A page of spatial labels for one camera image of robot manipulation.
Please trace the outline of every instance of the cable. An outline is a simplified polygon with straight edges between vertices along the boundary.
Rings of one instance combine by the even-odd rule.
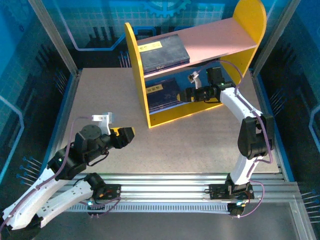
[[[101,161],[105,160],[108,156],[109,156],[109,152],[107,151],[107,152],[105,153],[105,157],[101,158],[100,160],[97,160],[96,162],[94,162],[94,163],[91,164],[91,165],[89,165],[89,163],[87,163],[87,165],[88,165],[89,167],[92,167],[92,166],[100,163]]]
[[[260,184],[261,187],[262,187],[262,195],[261,195],[261,199],[259,200],[257,206],[255,206],[255,208],[251,211],[251,212],[248,212],[247,214],[245,215],[238,215],[238,218],[243,218],[243,217],[246,217],[250,214],[252,214],[255,210],[257,210],[257,208],[260,206],[260,204],[262,203],[262,200],[264,199],[264,195],[265,195],[265,186],[262,184],[262,182],[259,182],[259,181],[253,181],[253,180],[249,180],[251,183],[257,183],[257,184]]]
[[[55,177],[57,177],[63,170],[63,168],[65,167],[66,163],[67,163],[67,158],[69,155],[69,150],[70,150],[70,145],[71,145],[71,139],[73,136],[73,128],[74,128],[74,124],[78,119],[90,119],[92,118],[91,116],[79,116],[77,117],[71,124],[71,130],[70,130],[70,135],[69,135],[69,139],[68,139],[68,144],[66,147],[66,151],[65,151],[65,156],[63,159],[63,162],[61,164],[61,167],[59,168],[59,170],[50,178],[48,178],[47,180],[43,181],[42,183],[38,184],[35,186],[35,188],[31,189],[17,204],[16,206],[12,209],[12,211],[9,213],[8,217],[6,217],[6,219],[3,221],[3,223],[0,226],[0,240],[1,240],[1,231],[3,230],[3,228],[5,227],[5,225],[8,223],[8,221],[14,216],[14,213],[17,211],[17,209],[36,191],[38,191],[43,185],[47,184],[49,181],[51,181],[52,179],[54,179]]]
[[[117,202],[116,202],[109,210],[107,210],[107,211],[104,212],[104,213],[99,214],[99,216],[103,216],[103,215],[108,214],[111,210],[113,210],[113,209],[120,203],[120,201],[121,201],[121,197],[120,197],[120,196],[117,196],[117,197],[115,197],[115,198],[113,198],[113,199],[111,199],[111,200],[109,200],[109,201],[107,201],[107,202],[105,202],[105,203],[93,204],[93,205],[90,205],[90,206],[89,206],[86,202],[84,202],[84,201],[81,201],[81,202],[79,202],[79,203],[80,203],[80,204],[84,204],[84,205],[86,205],[86,206],[89,206],[90,208],[99,208],[99,207],[105,207],[107,204],[110,204],[110,203],[112,203],[112,202],[115,201],[115,200],[117,200]]]
[[[81,180],[83,180],[83,179],[85,179],[85,177],[83,177],[83,178],[79,178],[77,181],[75,181],[75,183],[73,184],[73,186],[72,187],[74,187],[79,181],[81,181]]]

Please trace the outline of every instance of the gear logo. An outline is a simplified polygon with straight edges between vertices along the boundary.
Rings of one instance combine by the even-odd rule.
[[[167,16],[173,17],[174,14],[180,14],[181,10],[187,8],[187,4],[191,4],[191,0],[162,0],[162,1],[145,1],[144,8],[155,14],[156,17],[161,15],[166,18]]]
[[[28,0],[0,0],[0,6],[7,10],[18,24],[25,23],[30,17]]]

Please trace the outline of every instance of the blue book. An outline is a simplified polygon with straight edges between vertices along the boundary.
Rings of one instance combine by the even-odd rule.
[[[180,88],[175,78],[169,78],[151,84],[146,82],[145,85],[150,113],[181,104],[181,102],[177,100]]]
[[[187,64],[190,56],[178,34],[144,42],[138,46],[144,74]]]

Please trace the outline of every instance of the glass enclosure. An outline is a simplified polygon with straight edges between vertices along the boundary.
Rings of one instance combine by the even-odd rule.
[[[44,0],[78,68],[128,67],[124,23],[137,39],[211,23],[233,15],[237,0]],[[288,0],[263,0],[265,39]]]
[[[319,13],[318,1],[302,0],[260,72],[294,179],[301,193],[315,190],[316,195],[320,190]],[[319,224],[313,227],[319,234]]]
[[[27,0],[0,1],[0,30],[3,207],[37,178],[70,73]]]

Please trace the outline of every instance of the white robotic arm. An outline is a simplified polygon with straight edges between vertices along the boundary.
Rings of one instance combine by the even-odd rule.
[[[262,112],[255,109],[242,95],[240,92],[237,93],[240,97],[246,101],[246,103],[251,106],[259,116],[262,115]],[[249,110],[248,107],[239,100],[235,94],[234,87],[228,87],[225,90],[221,91],[220,101],[233,113],[233,115],[242,123],[243,119],[246,118],[255,118],[252,110]],[[230,173],[230,177],[235,185],[243,185],[249,182],[249,179],[257,167],[259,160],[262,160],[264,156],[256,156],[253,159],[248,159],[247,156],[244,156],[240,153],[238,160],[235,164],[233,171]]]
[[[210,184],[209,189],[206,189],[205,192],[210,194],[212,200],[236,199],[241,203],[241,201],[254,199],[250,177],[259,162],[268,162],[263,158],[274,147],[273,116],[255,109],[236,90],[233,82],[225,82],[220,67],[208,68],[206,72],[209,86],[198,87],[201,86],[198,84],[195,87],[188,87],[179,93],[177,99],[182,102],[223,103],[241,123],[241,128],[238,137],[240,155],[234,170],[228,174],[225,184]],[[194,72],[188,78],[198,78],[198,73],[199,71]],[[230,213],[239,216],[243,210],[244,207],[234,205]]]
[[[36,182],[15,203],[3,210],[0,218],[2,240],[22,237],[32,239],[40,228],[65,209],[92,196],[99,199],[107,193],[104,181],[96,173],[91,173],[71,190],[50,199],[57,190],[87,166],[105,159],[111,148],[121,149],[132,141],[134,129],[109,129],[111,119],[110,113],[92,116],[93,121],[101,122],[100,127],[83,127],[75,135],[72,146],[70,147],[69,142],[68,146],[60,149],[48,162]],[[90,164],[101,155],[105,157]]]

